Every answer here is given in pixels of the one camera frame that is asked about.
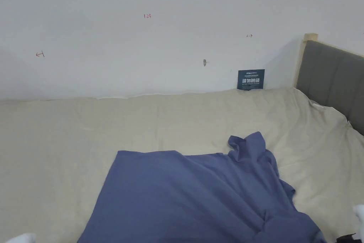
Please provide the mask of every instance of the bedding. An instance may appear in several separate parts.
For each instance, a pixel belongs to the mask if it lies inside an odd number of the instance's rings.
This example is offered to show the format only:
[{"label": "bedding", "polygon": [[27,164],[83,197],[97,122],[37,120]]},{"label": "bedding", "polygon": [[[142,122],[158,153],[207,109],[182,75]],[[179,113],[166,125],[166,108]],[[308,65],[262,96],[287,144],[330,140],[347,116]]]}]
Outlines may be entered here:
[{"label": "bedding", "polygon": [[119,151],[78,243],[325,243],[259,132],[223,153]]},{"label": "bedding", "polygon": [[25,232],[76,242],[119,150],[227,154],[229,136],[257,131],[325,239],[356,232],[364,137],[290,88],[0,102],[0,242]]}]

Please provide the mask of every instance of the mattress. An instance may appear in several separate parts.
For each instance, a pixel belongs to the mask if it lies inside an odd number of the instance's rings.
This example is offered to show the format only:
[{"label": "mattress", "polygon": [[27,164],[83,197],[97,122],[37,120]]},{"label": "mattress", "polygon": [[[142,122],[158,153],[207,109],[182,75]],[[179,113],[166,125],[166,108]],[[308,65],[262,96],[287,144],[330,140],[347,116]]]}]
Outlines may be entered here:
[{"label": "mattress", "polygon": [[0,103],[0,242],[76,242],[118,150],[228,153],[260,131],[328,241],[356,231],[364,137],[297,89]]}]

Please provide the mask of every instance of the upholstered headboard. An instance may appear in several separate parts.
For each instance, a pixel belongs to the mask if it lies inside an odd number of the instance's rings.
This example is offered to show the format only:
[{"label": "upholstered headboard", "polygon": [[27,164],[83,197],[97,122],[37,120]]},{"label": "upholstered headboard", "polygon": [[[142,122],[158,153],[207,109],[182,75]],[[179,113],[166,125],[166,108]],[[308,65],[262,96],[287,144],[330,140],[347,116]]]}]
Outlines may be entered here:
[{"label": "upholstered headboard", "polygon": [[364,135],[364,57],[317,41],[307,33],[296,88],[313,101],[343,113]]}]

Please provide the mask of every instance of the purple-blue cloth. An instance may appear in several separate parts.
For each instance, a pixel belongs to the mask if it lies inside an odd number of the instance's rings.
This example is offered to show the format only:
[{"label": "purple-blue cloth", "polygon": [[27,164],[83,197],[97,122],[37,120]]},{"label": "purple-blue cloth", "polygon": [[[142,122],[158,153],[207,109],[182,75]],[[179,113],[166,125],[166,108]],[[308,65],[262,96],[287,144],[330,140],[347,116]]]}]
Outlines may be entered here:
[{"label": "purple-blue cloth", "polygon": [[262,135],[229,145],[228,155],[119,151],[78,243],[325,242]]}]

